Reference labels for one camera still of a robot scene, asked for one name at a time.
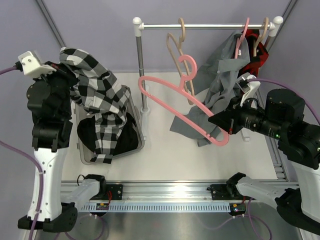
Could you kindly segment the black white checkered shirt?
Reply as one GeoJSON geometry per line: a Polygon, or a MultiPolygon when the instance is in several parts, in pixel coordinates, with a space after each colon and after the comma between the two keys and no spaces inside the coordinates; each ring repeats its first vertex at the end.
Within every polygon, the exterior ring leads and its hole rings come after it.
{"type": "Polygon", "coordinates": [[[71,99],[93,117],[94,150],[91,162],[109,164],[127,123],[130,90],[121,85],[111,70],[82,49],[61,48],[59,61],[77,79],[70,89],[71,99]]]}

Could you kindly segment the grey shirt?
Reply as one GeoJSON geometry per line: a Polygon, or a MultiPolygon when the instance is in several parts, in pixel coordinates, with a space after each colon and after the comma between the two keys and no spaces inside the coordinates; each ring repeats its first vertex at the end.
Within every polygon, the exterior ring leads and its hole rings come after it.
{"type": "MultiPolygon", "coordinates": [[[[209,56],[206,62],[198,68],[197,74],[192,80],[196,95],[207,90],[204,100],[200,101],[213,114],[226,109],[230,100],[241,92],[239,87],[236,86],[238,74],[243,67],[250,63],[249,45],[246,39],[240,45],[241,54],[237,58],[234,56],[237,39],[241,35],[242,33],[239,30],[231,33],[209,56]]],[[[209,117],[196,105],[184,116],[204,129],[211,137],[216,138],[221,133],[218,126],[209,122],[209,117]]],[[[197,140],[198,147],[211,144],[210,141],[177,116],[174,117],[169,130],[197,140]]]]}

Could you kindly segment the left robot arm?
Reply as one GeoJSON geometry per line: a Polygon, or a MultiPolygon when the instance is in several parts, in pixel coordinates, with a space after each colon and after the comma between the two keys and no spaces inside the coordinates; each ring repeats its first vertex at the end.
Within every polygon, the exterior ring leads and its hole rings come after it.
{"type": "Polygon", "coordinates": [[[87,175],[68,196],[61,197],[63,166],[73,126],[70,87],[77,79],[61,63],[28,59],[21,64],[23,73],[34,80],[26,96],[33,121],[31,145],[36,171],[29,211],[17,226],[29,231],[69,232],[78,211],[92,198],[100,200],[108,192],[104,176],[87,175]]]}

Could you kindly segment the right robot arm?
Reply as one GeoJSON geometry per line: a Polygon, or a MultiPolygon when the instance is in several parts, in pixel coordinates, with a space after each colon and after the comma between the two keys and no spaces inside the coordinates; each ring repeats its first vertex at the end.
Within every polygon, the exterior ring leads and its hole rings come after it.
{"type": "Polygon", "coordinates": [[[248,98],[230,100],[227,108],[208,121],[230,135],[242,129],[277,140],[277,148],[291,161],[298,188],[278,189],[236,173],[226,182],[229,197],[250,197],[276,209],[290,225],[320,233],[320,127],[304,121],[306,102],[294,91],[278,88],[266,97],[265,107],[253,108],[248,98]]]}

